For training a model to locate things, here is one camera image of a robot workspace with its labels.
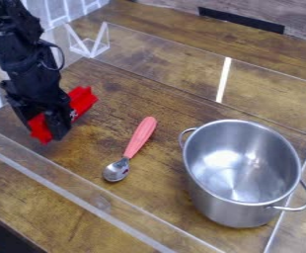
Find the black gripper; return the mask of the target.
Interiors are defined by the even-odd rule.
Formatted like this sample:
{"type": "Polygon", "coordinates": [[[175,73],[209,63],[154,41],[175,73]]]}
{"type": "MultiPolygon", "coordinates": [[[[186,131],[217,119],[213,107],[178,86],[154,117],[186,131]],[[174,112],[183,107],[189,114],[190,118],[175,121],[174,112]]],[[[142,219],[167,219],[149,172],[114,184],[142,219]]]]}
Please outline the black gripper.
{"type": "Polygon", "coordinates": [[[0,60],[10,79],[0,83],[8,103],[26,127],[30,120],[46,113],[46,123],[54,140],[62,140],[71,130],[70,98],[60,89],[60,72],[54,58],[0,60]]]}

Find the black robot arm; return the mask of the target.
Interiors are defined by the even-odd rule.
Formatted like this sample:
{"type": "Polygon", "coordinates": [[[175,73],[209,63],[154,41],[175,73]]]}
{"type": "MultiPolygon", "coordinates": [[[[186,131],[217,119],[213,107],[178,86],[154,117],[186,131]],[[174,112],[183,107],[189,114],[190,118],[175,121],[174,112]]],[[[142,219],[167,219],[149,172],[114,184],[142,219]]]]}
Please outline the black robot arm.
{"type": "Polygon", "coordinates": [[[71,129],[70,97],[59,87],[60,70],[51,49],[59,46],[42,39],[44,29],[20,0],[0,0],[0,68],[10,79],[0,82],[6,98],[27,129],[38,115],[54,140],[71,129]]]}

